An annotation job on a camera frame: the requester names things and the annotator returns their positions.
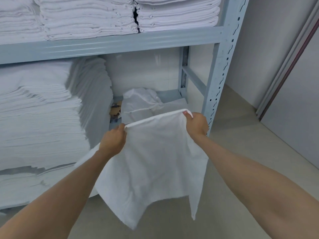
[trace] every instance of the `stack of folded towels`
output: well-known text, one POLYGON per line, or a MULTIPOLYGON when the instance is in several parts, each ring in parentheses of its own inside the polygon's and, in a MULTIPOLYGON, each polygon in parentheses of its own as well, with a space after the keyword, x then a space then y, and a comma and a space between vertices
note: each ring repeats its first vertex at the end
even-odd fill
POLYGON ((0 68, 0 209, 29 203, 71 172, 65 165, 109 129, 112 103, 102 58, 0 68))
POLYGON ((133 0, 34 0, 47 40, 138 33, 133 0))
POLYGON ((135 0, 141 32, 212 27, 221 0, 135 0))
POLYGON ((0 0, 0 44, 45 40, 33 0, 0 0))

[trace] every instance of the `forearm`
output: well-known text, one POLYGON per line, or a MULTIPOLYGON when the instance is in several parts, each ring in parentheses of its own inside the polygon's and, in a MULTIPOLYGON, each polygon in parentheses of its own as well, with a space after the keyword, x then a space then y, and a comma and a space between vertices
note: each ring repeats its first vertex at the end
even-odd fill
POLYGON ((0 228, 0 238, 67 238, 110 158, 96 152, 0 228))
POLYGON ((196 143, 209 156, 230 190, 271 237, 319 236, 314 224, 319 219, 319 203, 301 187, 272 169, 233 154, 205 136, 199 136, 196 143))

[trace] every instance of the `beige floor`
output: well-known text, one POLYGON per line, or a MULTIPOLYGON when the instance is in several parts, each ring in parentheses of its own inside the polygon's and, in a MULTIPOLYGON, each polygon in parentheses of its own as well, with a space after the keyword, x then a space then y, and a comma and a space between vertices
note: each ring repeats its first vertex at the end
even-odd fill
MULTIPOLYGON (((286 175, 319 199, 319 170, 259 123, 253 108, 228 87, 222 93, 210 137, 286 175)), ((0 225, 14 212, 0 216, 0 225)), ((196 216, 193 221, 188 198, 158 201, 148 207, 137 229, 131 231, 95 196, 88 201, 69 238, 269 238, 211 162, 196 216)))

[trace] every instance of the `shelf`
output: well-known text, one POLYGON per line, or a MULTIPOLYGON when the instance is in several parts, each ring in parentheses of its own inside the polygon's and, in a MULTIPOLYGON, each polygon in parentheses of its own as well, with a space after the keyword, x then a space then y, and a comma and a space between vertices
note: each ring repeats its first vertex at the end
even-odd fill
MULTIPOLYGON (((163 103, 175 101, 175 100, 182 98, 181 94, 178 92, 177 89, 176 90, 157 91, 156 93, 163 103)), ((120 100, 123 100, 122 96, 114 97, 114 102, 118 102, 120 100)), ((121 118, 118 119, 116 122, 111 122, 109 130, 116 128, 118 125, 121 124, 121 122, 122 122, 121 118)))
POLYGON ((167 30, 81 40, 0 44, 0 64, 220 43, 224 27, 167 30))

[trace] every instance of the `hand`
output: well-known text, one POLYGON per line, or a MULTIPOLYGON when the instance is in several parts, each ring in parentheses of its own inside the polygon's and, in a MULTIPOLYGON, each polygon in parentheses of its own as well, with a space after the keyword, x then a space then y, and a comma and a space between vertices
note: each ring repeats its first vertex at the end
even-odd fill
POLYGON ((125 125, 121 123, 115 129, 106 132, 101 140, 99 151, 111 157, 121 152, 126 141, 124 127, 125 125))
POLYGON ((183 114, 187 119, 186 130, 195 142, 198 137, 206 136, 209 127, 205 116, 201 113, 193 112, 192 118, 187 111, 184 111, 183 114))

